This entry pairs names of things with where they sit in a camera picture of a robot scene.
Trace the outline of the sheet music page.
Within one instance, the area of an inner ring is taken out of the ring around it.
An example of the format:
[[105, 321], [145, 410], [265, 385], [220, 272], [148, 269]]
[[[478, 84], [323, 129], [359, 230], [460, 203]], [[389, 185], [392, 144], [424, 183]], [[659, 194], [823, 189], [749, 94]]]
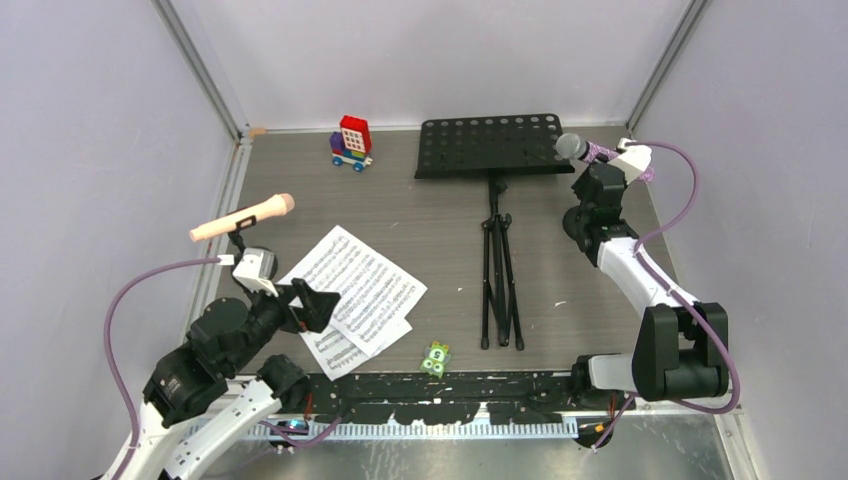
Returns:
[[295, 278], [341, 296], [330, 325], [368, 356], [390, 342], [389, 335], [427, 292], [422, 281], [340, 225], [279, 282], [288, 285]]
[[303, 332], [299, 336], [317, 361], [323, 374], [330, 381], [335, 381], [381, 354], [411, 331], [412, 325], [406, 319], [400, 320], [389, 328], [387, 339], [372, 354], [363, 352], [331, 326], [328, 326], [323, 333]]

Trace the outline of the beige microphone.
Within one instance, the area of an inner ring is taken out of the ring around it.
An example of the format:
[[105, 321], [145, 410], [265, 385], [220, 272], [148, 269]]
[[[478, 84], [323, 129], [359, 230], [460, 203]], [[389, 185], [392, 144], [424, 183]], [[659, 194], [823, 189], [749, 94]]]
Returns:
[[240, 228], [255, 225], [268, 218], [288, 214], [295, 207], [291, 194], [274, 194], [258, 204], [243, 208], [223, 217], [201, 224], [188, 232], [193, 242], [228, 234]]

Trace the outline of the black microphone stand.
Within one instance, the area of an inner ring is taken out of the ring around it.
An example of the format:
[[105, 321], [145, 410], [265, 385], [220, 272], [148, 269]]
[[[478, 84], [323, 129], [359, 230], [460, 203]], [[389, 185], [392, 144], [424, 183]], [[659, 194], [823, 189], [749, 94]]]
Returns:
[[582, 202], [564, 214], [563, 229], [582, 252], [596, 247], [599, 243], [598, 210], [599, 206], [594, 202]]
[[247, 247], [241, 232], [255, 226], [257, 217], [251, 215], [238, 220], [235, 229], [227, 234], [236, 248], [236, 263], [231, 276], [244, 289], [256, 292], [269, 288], [277, 273], [278, 261], [275, 254], [264, 247]]

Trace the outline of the black music stand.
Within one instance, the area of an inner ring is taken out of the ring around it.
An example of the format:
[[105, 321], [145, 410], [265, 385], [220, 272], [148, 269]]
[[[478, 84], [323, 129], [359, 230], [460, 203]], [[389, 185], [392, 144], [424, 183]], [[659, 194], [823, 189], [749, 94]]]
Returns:
[[487, 185], [489, 215], [481, 222], [483, 350], [490, 347], [491, 328], [500, 347], [525, 349], [509, 240], [512, 216], [500, 209], [500, 197], [510, 176], [575, 171], [555, 152], [562, 134], [553, 113], [430, 119], [421, 124], [415, 179], [479, 178]]

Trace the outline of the purple glitter microphone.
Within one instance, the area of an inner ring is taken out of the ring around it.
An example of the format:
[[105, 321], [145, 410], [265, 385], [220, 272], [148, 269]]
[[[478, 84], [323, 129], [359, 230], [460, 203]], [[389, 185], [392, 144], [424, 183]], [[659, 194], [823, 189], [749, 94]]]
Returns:
[[554, 149], [563, 159], [578, 160], [586, 164], [607, 164], [608, 160], [617, 155], [616, 148], [603, 147], [585, 140], [573, 132], [560, 135], [555, 142]]

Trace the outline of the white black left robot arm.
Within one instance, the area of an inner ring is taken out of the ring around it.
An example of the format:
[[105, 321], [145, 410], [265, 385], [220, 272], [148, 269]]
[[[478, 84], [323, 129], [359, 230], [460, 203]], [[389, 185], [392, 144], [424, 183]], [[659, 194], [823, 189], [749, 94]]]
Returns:
[[251, 293], [246, 301], [220, 298], [206, 307], [185, 341], [156, 363], [139, 407], [131, 410], [130, 434], [104, 478], [198, 479], [251, 427], [305, 405], [307, 375], [278, 354], [227, 407], [188, 432], [276, 333], [323, 332], [341, 300], [300, 278], [275, 290]]

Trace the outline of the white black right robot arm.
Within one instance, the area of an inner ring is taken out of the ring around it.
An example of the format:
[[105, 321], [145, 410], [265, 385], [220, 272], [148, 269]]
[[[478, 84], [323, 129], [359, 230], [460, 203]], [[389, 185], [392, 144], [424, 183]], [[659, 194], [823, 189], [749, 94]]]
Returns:
[[641, 317], [632, 352], [582, 355], [575, 361], [574, 403], [596, 410], [611, 390], [634, 392], [647, 401], [724, 395], [730, 369], [720, 350], [728, 340], [728, 315], [719, 304], [701, 302], [679, 288], [640, 245], [621, 217], [624, 172], [595, 163], [572, 189], [579, 204], [564, 215], [564, 231]]

